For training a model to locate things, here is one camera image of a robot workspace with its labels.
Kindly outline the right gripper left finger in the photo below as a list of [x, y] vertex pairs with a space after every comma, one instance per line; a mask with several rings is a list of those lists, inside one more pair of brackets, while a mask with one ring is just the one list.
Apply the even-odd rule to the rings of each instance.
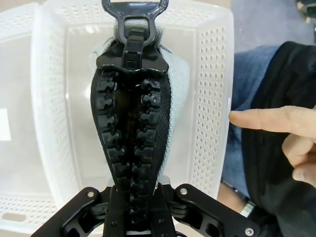
[[87, 237], [104, 224], [103, 237], [125, 237], [126, 209], [124, 195], [115, 186], [102, 192], [87, 187], [48, 219], [33, 236]]

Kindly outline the person's right hand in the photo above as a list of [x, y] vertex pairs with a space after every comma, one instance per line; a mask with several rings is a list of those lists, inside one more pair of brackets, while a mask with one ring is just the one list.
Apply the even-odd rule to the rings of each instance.
[[248, 129], [288, 133], [282, 151], [294, 168], [292, 177], [316, 186], [316, 110], [297, 106], [232, 111], [232, 124]]

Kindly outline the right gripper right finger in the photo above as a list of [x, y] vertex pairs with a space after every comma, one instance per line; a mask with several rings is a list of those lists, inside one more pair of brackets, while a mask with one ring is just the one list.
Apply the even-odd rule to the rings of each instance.
[[190, 184], [172, 188], [163, 175], [154, 192], [150, 212], [153, 237], [179, 237], [174, 221], [187, 225], [204, 237], [257, 237], [253, 221], [229, 209]]

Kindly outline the person's left hand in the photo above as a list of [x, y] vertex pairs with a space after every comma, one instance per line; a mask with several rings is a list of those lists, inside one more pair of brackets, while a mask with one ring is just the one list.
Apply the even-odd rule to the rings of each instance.
[[242, 213], [247, 204], [237, 192], [222, 182], [219, 186], [217, 200], [239, 214]]

